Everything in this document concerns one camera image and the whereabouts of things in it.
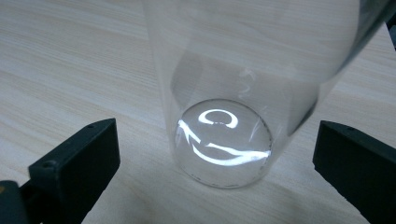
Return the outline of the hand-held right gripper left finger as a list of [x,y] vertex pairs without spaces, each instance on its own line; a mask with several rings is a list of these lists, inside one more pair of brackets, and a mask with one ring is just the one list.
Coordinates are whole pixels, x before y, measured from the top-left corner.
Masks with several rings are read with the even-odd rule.
[[89,124],[28,167],[21,187],[31,224],[80,224],[120,167],[114,119]]

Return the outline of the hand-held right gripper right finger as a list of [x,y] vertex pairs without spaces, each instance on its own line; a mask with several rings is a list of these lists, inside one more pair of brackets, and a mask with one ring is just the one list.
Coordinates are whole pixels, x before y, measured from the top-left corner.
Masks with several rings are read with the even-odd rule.
[[323,120],[313,163],[371,224],[396,224],[396,148],[355,128]]

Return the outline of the clear drinking glass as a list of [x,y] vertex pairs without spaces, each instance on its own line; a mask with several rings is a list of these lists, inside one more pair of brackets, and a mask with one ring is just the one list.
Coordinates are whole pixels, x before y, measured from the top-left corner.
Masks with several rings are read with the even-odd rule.
[[142,0],[176,164],[214,188],[268,173],[396,0]]

